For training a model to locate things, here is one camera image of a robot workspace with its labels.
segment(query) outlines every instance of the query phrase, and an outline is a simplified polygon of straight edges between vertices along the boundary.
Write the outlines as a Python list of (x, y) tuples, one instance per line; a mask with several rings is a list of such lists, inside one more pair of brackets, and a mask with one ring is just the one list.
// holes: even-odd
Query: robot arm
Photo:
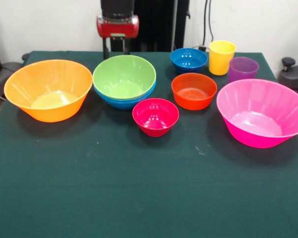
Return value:
[(104, 59), (109, 57), (106, 38), (121, 39), (124, 53), (130, 54), (130, 38), (139, 31), (139, 19), (134, 15), (135, 0), (101, 0), (102, 15), (97, 17), (97, 30), (103, 38)]

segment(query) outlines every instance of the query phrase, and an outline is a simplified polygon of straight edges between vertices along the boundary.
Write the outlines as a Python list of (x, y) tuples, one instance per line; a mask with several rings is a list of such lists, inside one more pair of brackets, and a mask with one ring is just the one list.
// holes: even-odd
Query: pink bowl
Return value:
[(217, 106), (241, 143), (270, 148), (298, 134), (298, 94), (263, 79), (244, 79), (223, 87)]
[(144, 133), (159, 137), (170, 131), (176, 124), (179, 119), (179, 110), (168, 100), (150, 98), (134, 107), (133, 118)]

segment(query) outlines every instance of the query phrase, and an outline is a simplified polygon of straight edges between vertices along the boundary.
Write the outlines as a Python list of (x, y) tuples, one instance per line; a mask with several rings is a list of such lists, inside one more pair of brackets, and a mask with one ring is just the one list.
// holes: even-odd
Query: blue bowl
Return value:
[(173, 51), (170, 59), (178, 73), (198, 73), (208, 62), (203, 51), (193, 48), (180, 48)]
[(134, 106), (141, 102), (142, 100), (146, 99), (147, 97), (149, 97), (149, 95), (153, 92), (154, 88), (155, 88), (156, 82), (154, 82), (153, 86), (150, 88), (150, 90), (148, 92), (146, 92), (145, 94), (143, 94), (142, 96), (136, 98), (136, 99), (129, 99), (129, 100), (116, 100), (116, 99), (112, 99), (112, 98), (108, 98), (106, 96), (104, 96), (103, 94), (99, 93), (98, 90), (94, 87), (95, 91), (97, 92), (97, 94), (109, 105), (111, 105), (114, 108), (117, 109), (121, 109), (121, 110), (130, 110), (132, 108), (134, 108)]

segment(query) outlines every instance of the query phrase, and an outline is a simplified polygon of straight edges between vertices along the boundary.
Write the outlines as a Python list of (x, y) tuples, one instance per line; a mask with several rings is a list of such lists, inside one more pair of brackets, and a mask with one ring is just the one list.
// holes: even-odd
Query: dark pink bowl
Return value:
[(176, 124), (179, 110), (168, 100), (149, 98), (134, 107), (133, 118), (144, 133), (159, 137), (170, 131)]

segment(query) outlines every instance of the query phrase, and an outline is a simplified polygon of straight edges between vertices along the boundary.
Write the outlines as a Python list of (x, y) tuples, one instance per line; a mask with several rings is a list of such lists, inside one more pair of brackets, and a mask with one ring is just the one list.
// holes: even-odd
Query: bowl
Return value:
[(178, 73), (197, 73), (208, 62), (208, 56), (203, 51), (193, 48), (180, 48), (170, 55), (172, 64)]
[(138, 56), (110, 57), (93, 73), (93, 84), (102, 95), (118, 100), (136, 99), (148, 92), (155, 83), (153, 65)]
[(137, 103), (141, 102), (142, 100), (146, 99), (147, 97), (150, 96), (150, 94), (153, 92), (154, 88), (155, 88), (156, 83), (154, 83), (154, 85), (152, 86), (152, 88), (150, 89), (150, 91), (148, 91), (147, 93), (145, 93), (144, 95), (142, 95), (141, 97), (138, 97), (136, 99), (131, 99), (131, 100), (115, 100), (115, 99), (110, 99), (107, 98), (105, 96), (103, 96), (102, 94), (99, 94), (97, 92), (97, 90), (95, 89), (95, 91), (98, 93), (98, 95), (109, 105), (111, 105), (114, 108), (117, 109), (121, 109), (121, 110), (130, 110), (132, 109)]
[(298, 134), (298, 94), (263, 79), (223, 87), (217, 106), (232, 136), (255, 148), (274, 147)]
[(179, 110), (168, 100), (149, 98), (134, 107), (133, 118), (145, 134), (159, 137), (170, 131), (176, 124)]
[(175, 102), (188, 110), (206, 108), (218, 90), (210, 77), (200, 73), (185, 73), (175, 77), (171, 88)]
[(88, 68), (74, 61), (52, 59), (19, 69), (5, 83), (4, 94), (36, 120), (57, 122), (78, 112), (91, 86)]

